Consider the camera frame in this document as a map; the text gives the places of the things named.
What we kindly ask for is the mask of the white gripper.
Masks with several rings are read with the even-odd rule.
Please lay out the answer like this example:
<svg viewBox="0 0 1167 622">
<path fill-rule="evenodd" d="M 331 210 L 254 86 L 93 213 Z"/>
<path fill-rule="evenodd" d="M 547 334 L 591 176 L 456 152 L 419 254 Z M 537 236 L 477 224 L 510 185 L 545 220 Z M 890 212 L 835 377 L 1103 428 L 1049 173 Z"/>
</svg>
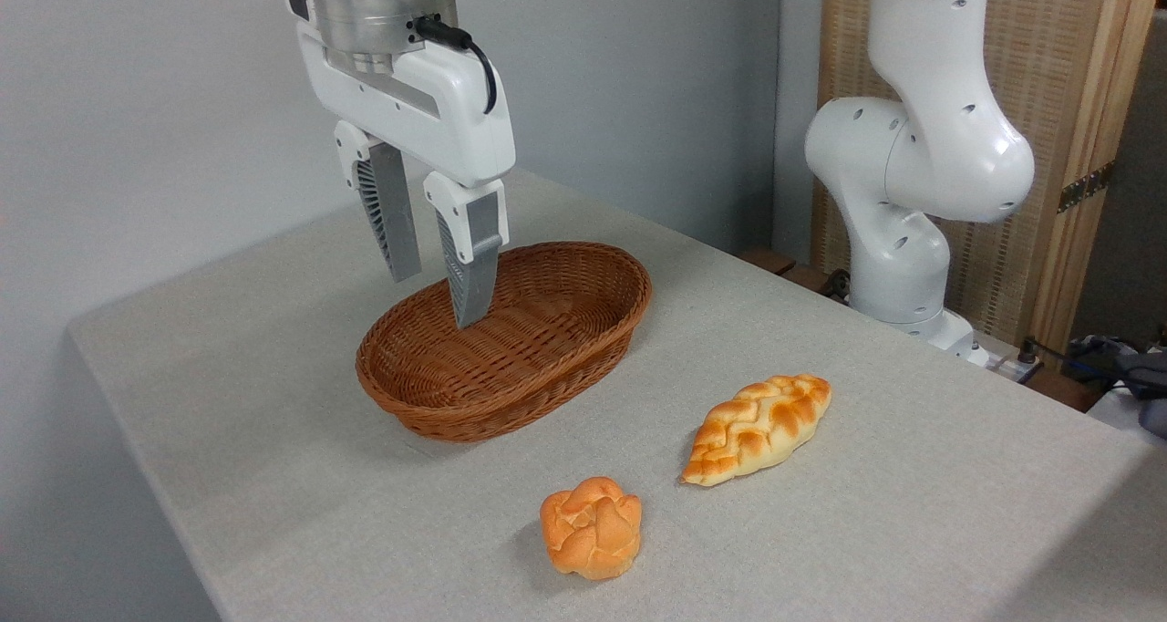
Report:
<svg viewBox="0 0 1167 622">
<path fill-rule="evenodd" d="M 393 281 L 421 272 L 405 153 L 434 170 L 424 191 L 435 210 L 456 327 L 478 323 L 509 242 L 499 177 L 516 153 L 501 81 L 487 79 L 470 49 L 418 29 L 422 19 L 457 26 L 456 0 L 284 1 L 296 18 L 310 86 L 344 119 L 334 132 L 338 165 Z"/>
</svg>

